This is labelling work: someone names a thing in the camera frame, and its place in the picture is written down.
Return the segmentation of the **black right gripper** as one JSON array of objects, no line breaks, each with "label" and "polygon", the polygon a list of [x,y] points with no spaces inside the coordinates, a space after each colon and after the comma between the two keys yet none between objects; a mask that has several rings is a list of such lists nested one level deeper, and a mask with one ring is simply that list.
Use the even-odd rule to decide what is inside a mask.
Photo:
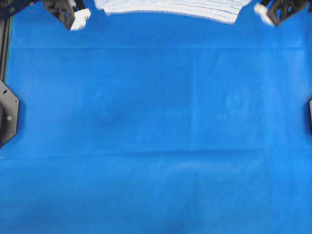
[{"label": "black right gripper", "polygon": [[260,17],[270,26],[279,26],[283,21],[308,8],[312,12],[311,0],[262,0],[260,2]]}]

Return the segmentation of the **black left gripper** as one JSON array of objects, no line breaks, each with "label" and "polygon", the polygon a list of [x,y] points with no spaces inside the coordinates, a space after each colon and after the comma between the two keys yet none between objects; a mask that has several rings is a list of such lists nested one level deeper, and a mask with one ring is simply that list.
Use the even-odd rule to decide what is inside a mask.
[{"label": "black left gripper", "polygon": [[84,28],[84,17],[75,16],[84,9],[82,0],[43,0],[44,8],[56,17],[68,30]]}]

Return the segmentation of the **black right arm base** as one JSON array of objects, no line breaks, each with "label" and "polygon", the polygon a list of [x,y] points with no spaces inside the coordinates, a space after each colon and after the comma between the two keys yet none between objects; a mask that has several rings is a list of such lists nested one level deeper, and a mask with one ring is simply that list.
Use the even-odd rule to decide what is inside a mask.
[{"label": "black right arm base", "polygon": [[309,101],[309,114],[310,128],[312,130],[312,99]]}]

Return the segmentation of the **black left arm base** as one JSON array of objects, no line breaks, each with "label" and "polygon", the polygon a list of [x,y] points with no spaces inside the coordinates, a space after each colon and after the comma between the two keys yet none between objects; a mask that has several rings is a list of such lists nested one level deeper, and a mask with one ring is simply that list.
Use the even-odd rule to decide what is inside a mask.
[{"label": "black left arm base", "polygon": [[0,81],[0,147],[16,133],[19,116],[19,99]]}]

